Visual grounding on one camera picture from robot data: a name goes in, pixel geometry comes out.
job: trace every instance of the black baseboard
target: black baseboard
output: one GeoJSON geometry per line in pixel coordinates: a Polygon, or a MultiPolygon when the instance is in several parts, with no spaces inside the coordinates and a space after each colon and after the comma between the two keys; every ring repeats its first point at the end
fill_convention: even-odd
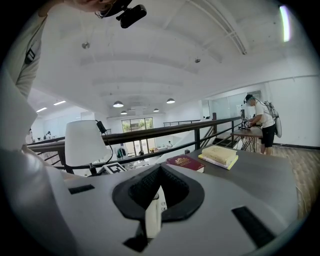
{"type": "Polygon", "coordinates": [[[287,148],[298,148],[305,150],[320,150],[320,146],[304,146],[304,145],[292,145],[292,144],[281,144],[281,143],[273,143],[275,146],[287,147],[287,148]]]}

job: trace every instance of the table lamp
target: table lamp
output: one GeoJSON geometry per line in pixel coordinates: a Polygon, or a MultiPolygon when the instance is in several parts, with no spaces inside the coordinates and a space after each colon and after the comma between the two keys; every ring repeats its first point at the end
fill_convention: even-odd
{"type": "Polygon", "coordinates": [[[108,154],[100,135],[96,121],[81,120],[69,122],[65,131],[65,163],[68,166],[90,166],[90,172],[96,174],[92,162],[108,154]]]}

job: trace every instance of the yellow book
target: yellow book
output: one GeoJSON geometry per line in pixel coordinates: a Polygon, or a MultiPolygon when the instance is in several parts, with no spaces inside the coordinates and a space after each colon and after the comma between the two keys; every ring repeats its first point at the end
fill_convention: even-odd
{"type": "Polygon", "coordinates": [[[234,164],[235,164],[236,161],[238,160],[239,156],[236,154],[236,155],[235,155],[235,158],[231,161],[231,163],[230,163],[228,166],[227,166],[227,165],[224,165],[224,164],[222,164],[222,163],[220,163],[220,162],[217,162],[217,161],[215,161],[215,160],[212,160],[212,159],[210,159],[210,158],[208,158],[208,157],[206,157],[206,156],[204,156],[204,155],[202,155],[202,154],[198,155],[198,158],[200,158],[200,159],[202,159],[202,160],[205,160],[205,161],[207,161],[207,162],[209,162],[209,163],[211,163],[211,164],[214,164],[214,165],[216,165],[216,166],[220,166],[220,167],[222,167],[222,168],[224,168],[224,169],[230,170],[230,169],[232,168],[232,166],[234,166],[234,164]]]}
{"type": "Polygon", "coordinates": [[[215,145],[202,150],[203,156],[215,160],[225,166],[229,166],[229,164],[235,159],[236,153],[236,150],[215,145]]]}

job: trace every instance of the beige book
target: beige book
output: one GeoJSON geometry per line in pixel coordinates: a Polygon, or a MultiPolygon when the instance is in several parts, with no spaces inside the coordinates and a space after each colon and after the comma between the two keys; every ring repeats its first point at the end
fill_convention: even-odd
{"type": "Polygon", "coordinates": [[[236,150],[221,146],[210,146],[202,150],[202,155],[228,166],[236,157],[236,150]]]}

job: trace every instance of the black camera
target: black camera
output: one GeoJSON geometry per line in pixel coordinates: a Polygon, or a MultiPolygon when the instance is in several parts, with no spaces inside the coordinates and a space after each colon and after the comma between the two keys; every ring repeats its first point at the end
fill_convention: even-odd
{"type": "Polygon", "coordinates": [[[121,27],[126,29],[147,15],[147,10],[142,4],[134,8],[128,8],[131,1],[132,0],[118,0],[114,3],[110,11],[100,11],[98,16],[100,18],[110,17],[123,11],[116,19],[120,21],[121,27]]]}

